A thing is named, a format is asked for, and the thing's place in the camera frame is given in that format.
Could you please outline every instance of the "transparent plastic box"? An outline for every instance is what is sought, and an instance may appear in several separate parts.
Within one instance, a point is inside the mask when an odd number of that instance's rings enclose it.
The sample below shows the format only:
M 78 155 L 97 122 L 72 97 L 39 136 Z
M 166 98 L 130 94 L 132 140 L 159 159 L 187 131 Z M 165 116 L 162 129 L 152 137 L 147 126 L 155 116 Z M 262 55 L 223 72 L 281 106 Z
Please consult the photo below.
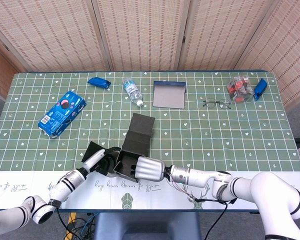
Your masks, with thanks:
M 254 91 L 251 87 L 248 76 L 233 76 L 226 86 L 230 99 L 235 103 L 249 101 Z

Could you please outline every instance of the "woven screen panel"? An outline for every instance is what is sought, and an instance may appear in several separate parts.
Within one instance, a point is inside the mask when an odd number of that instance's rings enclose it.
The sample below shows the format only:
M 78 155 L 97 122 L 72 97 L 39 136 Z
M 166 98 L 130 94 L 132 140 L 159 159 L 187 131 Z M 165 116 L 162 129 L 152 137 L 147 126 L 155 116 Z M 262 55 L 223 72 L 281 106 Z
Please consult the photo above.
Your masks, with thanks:
M 33 71 L 105 71 L 84 0 L 1 0 L 0 31 Z
M 174 68 L 184 0 L 96 2 L 115 71 Z
M 300 0 L 282 0 L 238 69 L 274 72 L 285 106 L 300 97 Z
M 186 70 L 232 70 L 271 0 L 201 0 L 185 46 Z
M 7 62 L 7 60 L 0 54 L 0 96 L 6 99 L 12 78 L 17 71 Z

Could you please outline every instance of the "eyeglasses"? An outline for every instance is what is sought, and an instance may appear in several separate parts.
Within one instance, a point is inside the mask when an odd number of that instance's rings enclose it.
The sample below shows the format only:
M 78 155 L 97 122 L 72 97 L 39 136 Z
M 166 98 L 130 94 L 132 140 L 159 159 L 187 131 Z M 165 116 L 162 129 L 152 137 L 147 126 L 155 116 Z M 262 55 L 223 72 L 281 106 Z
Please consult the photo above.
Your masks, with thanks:
M 216 101 L 213 98 L 207 98 L 203 101 L 203 107 L 207 107 L 209 109 L 214 108 L 216 104 L 219 104 L 219 107 L 222 109 L 231 109 L 230 101 L 226 101 L 225 99 L 221 99 L 220 101 Z

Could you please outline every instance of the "wooden wall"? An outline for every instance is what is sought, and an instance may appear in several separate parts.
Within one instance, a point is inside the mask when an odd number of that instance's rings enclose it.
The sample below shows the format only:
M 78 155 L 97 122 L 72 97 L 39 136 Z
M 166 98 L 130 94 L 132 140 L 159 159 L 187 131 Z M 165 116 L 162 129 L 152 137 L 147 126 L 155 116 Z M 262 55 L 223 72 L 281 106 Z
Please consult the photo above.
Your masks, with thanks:
M 0 40 L 28 72 L 262 69 L 300 101 L 300 0 L 0 0 Z
M 0 54 L 0 96 L 5 100 L 17 70 Z

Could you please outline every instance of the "bottle label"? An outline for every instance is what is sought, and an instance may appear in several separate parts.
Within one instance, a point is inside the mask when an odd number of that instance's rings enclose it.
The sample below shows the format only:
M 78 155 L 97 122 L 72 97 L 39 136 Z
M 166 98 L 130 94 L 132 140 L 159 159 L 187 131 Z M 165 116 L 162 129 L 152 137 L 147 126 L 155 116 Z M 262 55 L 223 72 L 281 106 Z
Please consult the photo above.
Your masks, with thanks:
M 129 84 L 126 87 L 126 92 L 130 95 L 131 93 L 133 93 L 135 90 L 138 90 L 137 86 L 135 84 Z

